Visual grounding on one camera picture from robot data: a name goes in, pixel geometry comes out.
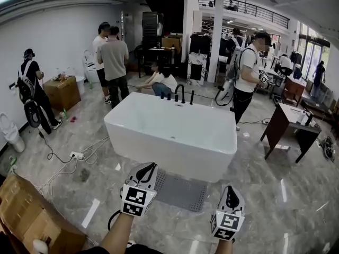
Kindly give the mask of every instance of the gray t-shirt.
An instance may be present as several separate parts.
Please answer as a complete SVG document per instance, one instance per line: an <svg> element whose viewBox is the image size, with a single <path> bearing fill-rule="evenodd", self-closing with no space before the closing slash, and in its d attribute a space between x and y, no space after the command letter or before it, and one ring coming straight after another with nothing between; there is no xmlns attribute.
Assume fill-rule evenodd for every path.
<svg viewBox="0 0 339 254"><path fill-rule="evenodd" d="M107 81L126 75L124 60L128 59L127 44L121 40L109 38L98 47L97 58L105 64L105 79Z"/></svg>

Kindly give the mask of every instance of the power strip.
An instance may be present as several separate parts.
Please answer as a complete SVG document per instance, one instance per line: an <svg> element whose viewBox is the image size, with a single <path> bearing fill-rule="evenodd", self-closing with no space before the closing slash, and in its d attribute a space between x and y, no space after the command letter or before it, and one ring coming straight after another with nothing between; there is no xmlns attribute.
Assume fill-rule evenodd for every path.
<svg viewBox="0 0 339 254"><path fill-rule="evenodd" d="M75 159L78 159L78 160L82 160L84 158L83 153L79 153L79 152L75 152L75 151L72 151L69 156L71 156Z"/></svg>

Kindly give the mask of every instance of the black hat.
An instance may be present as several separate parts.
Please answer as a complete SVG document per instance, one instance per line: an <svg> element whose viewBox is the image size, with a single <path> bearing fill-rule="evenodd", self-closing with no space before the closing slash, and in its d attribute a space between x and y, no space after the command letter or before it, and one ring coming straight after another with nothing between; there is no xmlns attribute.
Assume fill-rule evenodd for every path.
<svg viewBox="0 0 339 254"><path fill-rule="evenodd" d="M25 54L23 55L23 58L26 59L27 57L29 57L30 55L33 55L33 57L35 57L35 53L33 53L32 49L27 49L25 51Z"/></svg>
<svg viewBox="0 0 339 254"><path fill-rule="evenodd" d="M256 33L254 39L265 39L265 45L271 45L271 36L267 32L258 32Z"/></svg>

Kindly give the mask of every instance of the sneaker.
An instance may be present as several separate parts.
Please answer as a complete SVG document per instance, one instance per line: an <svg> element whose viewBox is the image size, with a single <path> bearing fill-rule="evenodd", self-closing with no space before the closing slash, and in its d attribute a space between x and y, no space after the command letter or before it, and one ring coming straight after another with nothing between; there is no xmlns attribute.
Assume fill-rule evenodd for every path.
<svg viewBox="0 0 339 254"><path fill-rule="evenodd" d="M105 104L111 104L111 97L110 96L107 96L105 97Z"/></svg>
<svg viewBox="0 0 339 254"><path fill-rule="evenodd" d="M55 126L53 126L53 130L56 130L56 129L58 129L58 128L59 128L59 126L60 126L60 125L62 125L62 123L63 123L63 120L62 120L62 119L60 119L60 120L58 121L58 124L57 124L57 125L55 125Z"/></svg>

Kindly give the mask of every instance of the jeans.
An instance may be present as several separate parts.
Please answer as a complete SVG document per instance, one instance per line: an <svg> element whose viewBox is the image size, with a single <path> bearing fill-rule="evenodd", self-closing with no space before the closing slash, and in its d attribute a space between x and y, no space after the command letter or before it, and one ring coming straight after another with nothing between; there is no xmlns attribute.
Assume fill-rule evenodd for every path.
<svg viewBox="0 0 339 254"><path fill-rule="evenodd" d="M52 126L58 125L58 121L54 117L52 107L51 107L51 104L49 102L49 98L46 94L45 95L44 94L42 94L42 95L41 94L40 95L35 94L34 101L38 105L38 110L39 110L39 114L40 114L40 117L41 117L41 126L46 131L46 133L50 134L51 128L50 128L48 121L46 120L41 108L43 108L44 111L46 112L48 120L49 120L49 122L51 123Z"/></svg>
<svg viewBox="0 0 339 254"><path fill-rule="evenodd" d="M125 99L129 95L126 75L108 81L108 90L111 95L112 109L120 103L118 88L120 89L121 98Z"/></svg>
<svg viewBox="0 0 339 254"><path fill-rule="evenodd" d="M253 92L244 92L237 88L234 89L233 98L233 112L235 116L235 123L237 124L241 119L242 115L248 108L252 100Z"/></svg>
<svg viewBox="0 0 339 254"><path fill-rule="evenodd" d="M172 94L171 89L164 85L163 83L154 83L152 85L152 89L154 91L155 96L161 96L161 92L164 93L165 97L167 97L167 94Z"/></svg>
<svg viewBox="0 0 339 254"><path fill-rule="evenodd" d="M313 88L312 88L312 91L311 91L311 96L312 96L313 98L317 98L318 95L319 95L319 91L320 91L320 85L319 85L319 86L315 86L315 85L313 84Z"/></svg>

